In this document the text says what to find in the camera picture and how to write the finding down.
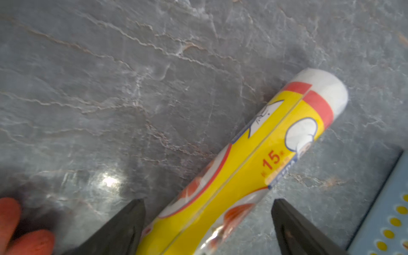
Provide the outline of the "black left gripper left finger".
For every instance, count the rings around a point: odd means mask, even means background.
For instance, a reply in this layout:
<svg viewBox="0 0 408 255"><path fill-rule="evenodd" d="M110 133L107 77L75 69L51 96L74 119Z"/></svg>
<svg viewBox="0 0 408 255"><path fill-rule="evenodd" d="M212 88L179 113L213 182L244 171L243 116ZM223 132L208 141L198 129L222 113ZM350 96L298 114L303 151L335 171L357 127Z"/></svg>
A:
<svg viewBox="0 0 408 255"><path fill-rule="evenodd" d="M134 199L67 255L134 255L145 222L145 203Z"/></svg>

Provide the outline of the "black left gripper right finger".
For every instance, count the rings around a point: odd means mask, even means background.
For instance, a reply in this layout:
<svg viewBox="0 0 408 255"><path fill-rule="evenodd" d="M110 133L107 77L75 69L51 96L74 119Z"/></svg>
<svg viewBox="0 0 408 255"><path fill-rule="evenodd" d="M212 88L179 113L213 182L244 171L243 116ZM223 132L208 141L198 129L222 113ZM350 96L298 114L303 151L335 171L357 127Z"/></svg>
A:
<svg viewBox="0 0 408 255"><path fill-rule="evenodd" d="M274 201L272 219L283 255L347 254L285 199Z"/></svg>

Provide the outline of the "yellow wrap roll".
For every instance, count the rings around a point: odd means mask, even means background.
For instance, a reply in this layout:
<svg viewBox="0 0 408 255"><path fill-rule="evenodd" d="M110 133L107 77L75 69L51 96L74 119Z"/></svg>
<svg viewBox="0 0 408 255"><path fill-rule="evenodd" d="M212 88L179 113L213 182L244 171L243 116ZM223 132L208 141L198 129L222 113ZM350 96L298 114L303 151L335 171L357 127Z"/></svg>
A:
<svg viewBox="0 0 408 255"><path fill-rule="evenodd" d="M149 224L138 255L210 255L344 111L333 74L305 69Z"/></svg>

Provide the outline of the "light blue plastic basket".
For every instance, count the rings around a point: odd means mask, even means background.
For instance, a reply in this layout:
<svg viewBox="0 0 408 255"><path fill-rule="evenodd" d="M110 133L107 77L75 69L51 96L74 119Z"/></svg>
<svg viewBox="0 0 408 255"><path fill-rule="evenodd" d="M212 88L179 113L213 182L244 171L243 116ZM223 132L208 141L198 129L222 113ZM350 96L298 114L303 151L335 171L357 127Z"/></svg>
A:
<svg viewBox="0 0 408 255"><path fill-rule="evenodd" d="M407 151L400 156L347 252L351 255L408 253Z"/></svg>

